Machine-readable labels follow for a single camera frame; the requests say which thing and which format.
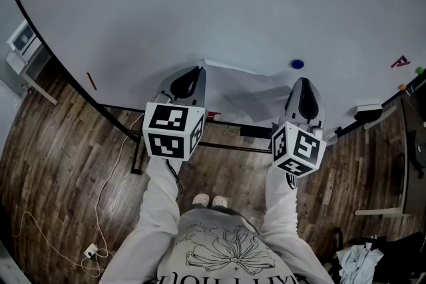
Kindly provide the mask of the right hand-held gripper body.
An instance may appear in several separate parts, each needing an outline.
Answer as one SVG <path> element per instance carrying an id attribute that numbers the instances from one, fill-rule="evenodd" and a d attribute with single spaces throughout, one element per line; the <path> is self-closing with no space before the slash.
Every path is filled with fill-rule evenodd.
<path id="1" fill-rule="evenodd" d="M 336 142 L 334 132 L 324 135 L 321 128 L 304 130 L 289 121 L 281 126 L 273 125 L 271 166 L 302 178 L 319 170 L 325 149 Z"/>

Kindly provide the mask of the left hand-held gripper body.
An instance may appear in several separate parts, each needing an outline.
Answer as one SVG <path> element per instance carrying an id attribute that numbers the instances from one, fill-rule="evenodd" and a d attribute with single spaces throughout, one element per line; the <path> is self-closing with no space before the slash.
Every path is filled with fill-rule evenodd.
<path id="1" fill-rule="evenodd" d="M 203 107 L 149 102 L 142 124 L 148 155 L 189 160 L 203 135 L 205 119 Z"/>

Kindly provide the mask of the white paper sheet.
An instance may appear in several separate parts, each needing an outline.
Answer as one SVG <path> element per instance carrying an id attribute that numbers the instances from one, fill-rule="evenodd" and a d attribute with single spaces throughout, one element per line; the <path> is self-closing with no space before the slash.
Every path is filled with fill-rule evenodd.
<path id="1" fill-rule="evenodd" d="M 291 86 L 282 74 L 266 76 L 208 59 L 198 65 L 206 71 L 204 106 L 220 120 L 261 126 L 284 115 Z"/>

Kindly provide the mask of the large white whiteboard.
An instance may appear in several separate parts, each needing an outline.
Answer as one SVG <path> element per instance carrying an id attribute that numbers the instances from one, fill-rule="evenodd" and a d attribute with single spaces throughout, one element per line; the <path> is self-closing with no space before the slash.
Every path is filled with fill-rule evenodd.
<path id="1" fill-rule="evenodd" d="M 143 109 L 163 79 L 208 59 L 319 90 L 325 128 L 426 72 L 426 0 L 15 0 L 96 103 Z M 402 55 L 411 63 L 391 68 Z M 304 67 L 293 69 L 294 59 Z M 97 90 L 87 77 L 90 72 Z"/>

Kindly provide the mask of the person's right forearm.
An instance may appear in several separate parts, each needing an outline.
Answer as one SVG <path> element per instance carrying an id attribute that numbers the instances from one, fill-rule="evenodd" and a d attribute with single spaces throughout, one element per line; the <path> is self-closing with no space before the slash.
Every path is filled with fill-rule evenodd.
<path id="1" fill-rule="evenodd" d="M 297 233 L 297 186 L 289 185 L 287 174 L 271 167 L 265 179 L 266 212 L 260 239 L 308 284 L 334 284 L 312 248 Z"/>

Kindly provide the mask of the person's left forearm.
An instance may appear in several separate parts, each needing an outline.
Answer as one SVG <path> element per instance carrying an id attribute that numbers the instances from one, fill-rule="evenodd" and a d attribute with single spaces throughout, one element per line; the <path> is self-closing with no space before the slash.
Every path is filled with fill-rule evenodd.
<path id="1" fill-rule="evenodd" d="M 178 233 L 178 186 L 166 162 L 150 159 L 147 189 L 134 230 L 126 237 L 99 284 L 142 284 L 156 277 L 158 266 Z"/>

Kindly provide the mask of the white and black eraser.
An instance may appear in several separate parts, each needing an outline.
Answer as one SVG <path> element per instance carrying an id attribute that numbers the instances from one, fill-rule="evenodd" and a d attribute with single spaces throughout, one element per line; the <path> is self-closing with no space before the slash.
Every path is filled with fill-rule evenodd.
<path id="1" fill-rule="evenodd" d="M 383 107 L 380 104 L 368 104 L 355 107 L 354 118 L 362 124 L 376 121 L 381 117 Z"/>

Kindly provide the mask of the person's left shoe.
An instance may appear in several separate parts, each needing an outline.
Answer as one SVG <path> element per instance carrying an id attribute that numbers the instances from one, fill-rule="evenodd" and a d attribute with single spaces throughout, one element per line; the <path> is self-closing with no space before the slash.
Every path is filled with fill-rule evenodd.
<path id="1" fill-rule="evenodd" d="M 209 208 L 210 197 L 208 194 L 197 194 L 192 200 L 192 209 Z"/>

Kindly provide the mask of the red letter-shaped magnet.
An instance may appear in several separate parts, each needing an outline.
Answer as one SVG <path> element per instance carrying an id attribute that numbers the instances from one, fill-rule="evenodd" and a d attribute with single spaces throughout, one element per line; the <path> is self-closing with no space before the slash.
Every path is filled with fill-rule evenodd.
<path id="1" fill-rule="evenodd" d="M 404 67 L 409 65 L 410 63 L 411 62 L 404 55 L 402 55 L 391 65 L 391 68 Z"/>

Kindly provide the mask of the grey-topped desk with white legs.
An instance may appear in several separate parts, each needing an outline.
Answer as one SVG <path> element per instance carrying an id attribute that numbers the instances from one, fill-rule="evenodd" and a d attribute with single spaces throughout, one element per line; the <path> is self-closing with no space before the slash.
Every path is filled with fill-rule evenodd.
<path id="1" fill-rule="evenodd" d="M 392 138 L 389 143 L 403 143 L 403 181 L 401 203 L 394 208 L 376 210 L 356 210 L 355 215 L 381 215 L 383 217 L 401 217 L 404 215 L 426 215 L 426 166 L 416 161 L 421 151 L 426 157 L 426 127 L 416 110 L 404 99 L 401 103 L 403 133 Z"/>

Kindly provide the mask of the person's white printed shirt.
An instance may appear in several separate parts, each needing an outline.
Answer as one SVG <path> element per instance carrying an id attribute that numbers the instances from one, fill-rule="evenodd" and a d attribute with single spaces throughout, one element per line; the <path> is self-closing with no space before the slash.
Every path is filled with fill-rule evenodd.
<path id="1" fill-rule="evenodd" d="M 298 284 L 292 271 L 238 215 L 185 213 L 162 258 L 157 284 Z"/>

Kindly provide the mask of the pale crumpled clothes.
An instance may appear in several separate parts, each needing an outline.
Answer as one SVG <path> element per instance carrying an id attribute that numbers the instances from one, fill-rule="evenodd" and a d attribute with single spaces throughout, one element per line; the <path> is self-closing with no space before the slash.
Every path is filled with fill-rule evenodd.
<path id="1" fill-rule="evenodd" d="M 372 249 L 372 243 L 353 245 L 337 252 L 339 284 L 372 284 L 375 266 L 384 254 Z"/>

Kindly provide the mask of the white side table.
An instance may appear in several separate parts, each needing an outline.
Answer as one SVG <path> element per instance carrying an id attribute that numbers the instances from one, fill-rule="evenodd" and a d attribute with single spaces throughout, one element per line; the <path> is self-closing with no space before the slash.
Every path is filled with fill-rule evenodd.
<path id="1" fill-rule="evenodd" d="M 36 82 L 36 78 L 47 65 L 51 56 L 25 19 L 9 37 L 7 44 L 11 49 L 6 57 L 7 64 L 31 88 L 53 105 L 57 105 L 57 100 Z"/>

